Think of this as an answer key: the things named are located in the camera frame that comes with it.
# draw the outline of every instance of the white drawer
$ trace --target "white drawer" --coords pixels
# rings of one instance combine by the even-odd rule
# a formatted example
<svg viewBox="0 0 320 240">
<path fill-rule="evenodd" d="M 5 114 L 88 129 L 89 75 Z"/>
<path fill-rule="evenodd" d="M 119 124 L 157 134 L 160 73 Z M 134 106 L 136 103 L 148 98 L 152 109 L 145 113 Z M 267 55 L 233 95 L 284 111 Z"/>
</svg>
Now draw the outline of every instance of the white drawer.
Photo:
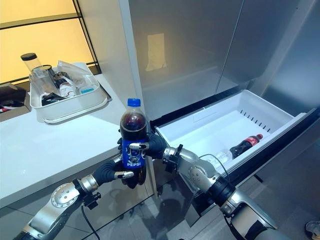
<svg viewBox="0 0 320 240">
<path fill-rule="evenodd" d="M 252 92 L 243 90 L 197 112 L 158 126 L 156 130 L 169 146 L 178 147 L 182 144 L 198 156 L 230 149 L 249 136 L 263 134 L 263 139 L 257 145 L 224 164 L 232 172 L 311 112 L 294 117 Z M 217 171 L 224 173 L 221 167 Z"/>
</svg>

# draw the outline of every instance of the black cable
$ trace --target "black cable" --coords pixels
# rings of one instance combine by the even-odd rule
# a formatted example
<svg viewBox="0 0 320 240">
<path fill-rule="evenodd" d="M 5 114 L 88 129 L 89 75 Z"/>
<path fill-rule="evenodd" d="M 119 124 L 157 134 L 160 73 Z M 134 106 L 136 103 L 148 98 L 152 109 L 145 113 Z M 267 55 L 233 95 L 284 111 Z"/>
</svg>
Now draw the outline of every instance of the black cable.
<svg viewBox="0 0 320 240">
<path fill-rule="evenodd" d="M 97 238 L 98 240 L 100 240 L 100 237 L 99 237 L 98 233 L 96 232 L 96 230 L 94 229 L 94 227 L 91 225 L 91 223 L 89 222 L 89 220 L 88 220 L 88 218 L 87 218 L 87 216 L 86 216 L 86 214 L 85 214 L 84 204 L 83 204 L 83 203 L 81 204 L 81 212 L 82 212 L 82 214 L 83 214 L 83 217 L 84 217 L 86 223 L 89 225 L 89 227 L 91 228 L 91 230 L 93 231 L 93 233 L 96 235 L 96 238 Z"/>
<path fill-rule="evenodd" d="M 228 222 L 228 220 L 227 220 L 227 218 L 226 218 L 226 215 L 223 214 L 223 218 L 224 218 L 226 224 L 228 225 L 228 227 L 230 228 L 230 223 Z"/>
<path fill-rule="evenodd" d="M 223 168 L 226 176 L 228 177 L 228 182 L 230 183 L 230 177 L 229 177 L 228 171 L 225 169 L 224 165 L 220 162 L 220 160 L 219 160 L 215 155 L 213 155 L 213 154 L 211 154 L 211 153 L 202 155 L 202 156 L 200 156 L 199 158 L 202 158 L 202 157 L 205 157 L 205 156 L 212 156 L 212 157 L 214 157 L 214 158 L 220 163 L 220 165 L 221 165 L 221 167 Z"/>
</svg>

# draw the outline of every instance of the shoe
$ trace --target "shoe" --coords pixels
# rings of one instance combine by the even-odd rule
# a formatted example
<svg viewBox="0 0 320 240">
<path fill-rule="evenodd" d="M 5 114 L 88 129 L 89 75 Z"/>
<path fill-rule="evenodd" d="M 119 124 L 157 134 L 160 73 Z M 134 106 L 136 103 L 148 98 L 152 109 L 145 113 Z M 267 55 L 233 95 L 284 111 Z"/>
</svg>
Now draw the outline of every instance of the shoe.
<svg viewBox="0 0 320 240">
<path fill-rule="evenodd" d="M 320 240 L 320 221 L 308 221 L 304 225 L 304 230 L 312 240 Z"/>
</svg>

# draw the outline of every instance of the pepsi bottle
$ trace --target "pepsi bottle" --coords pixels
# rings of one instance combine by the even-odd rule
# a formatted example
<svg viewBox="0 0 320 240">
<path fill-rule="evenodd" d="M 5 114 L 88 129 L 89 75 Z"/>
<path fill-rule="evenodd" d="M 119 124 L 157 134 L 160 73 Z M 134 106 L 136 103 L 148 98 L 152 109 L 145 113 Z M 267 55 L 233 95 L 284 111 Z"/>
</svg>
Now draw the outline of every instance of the pepsi bottle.
<svg viewBox="0 0 320 240">
<path fill-rule="evenodd" d="M 140 110 L 139 98 L 128 98 L 127 105 L 127 111 L 120 120 L 122 164 L 125 170 L 134 172 L 134 176 L 123 182 L 134 189 L 137 184 L 142 185 L 146 180 L 146 155 L 142 150 L 130 149 L 129 145 L 147 141 L 147 121 Z"/>
<path fill-rule="evenodd" d="M 249 136 L 237 146 L 230 148 L 230 152 L 232 153 L 232 159 L 235 159 L 239 155 L 243 154 L 248 149 L 252 148 L 254 145 L 260 142 L 260 140 L 264 136 L 259 133 L 257 136 Z"/>
</svg>

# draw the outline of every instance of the white tray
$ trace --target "white tray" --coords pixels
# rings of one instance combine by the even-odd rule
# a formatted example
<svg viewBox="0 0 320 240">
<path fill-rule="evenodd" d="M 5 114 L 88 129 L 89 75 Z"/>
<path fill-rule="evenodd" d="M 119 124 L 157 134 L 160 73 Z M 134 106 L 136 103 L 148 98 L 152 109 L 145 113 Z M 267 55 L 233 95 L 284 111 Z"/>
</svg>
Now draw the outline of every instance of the white tray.
<svg viewBox="0 0 320 240">
<path fill-rule="evenodd" d="M 244 90 L 156 129 L 171 147 L 183 144 L 198 156 L 230 149 L 249 136 L 262 134 L 263 139 L 257 145 L 224 164 L 231 172 L 293 128 L 304 116 L 306 113 L 294 117 Z"/>
<path fill-rule="evenodd" d="M 76 62 L 73 65 L 88 70 L 88 67 L 83 62 Z M 70 97 L 55 103 L 42 106 L 41 99 L 36 91 L 30 87 L 30 105 L 48 124 L 55 124 L 67 119 L 85 114 L 94 109 L 104 106 L 108 101 L 107 93 L 101 88 L 96 81 L 97 89 Z"/>
</svg>

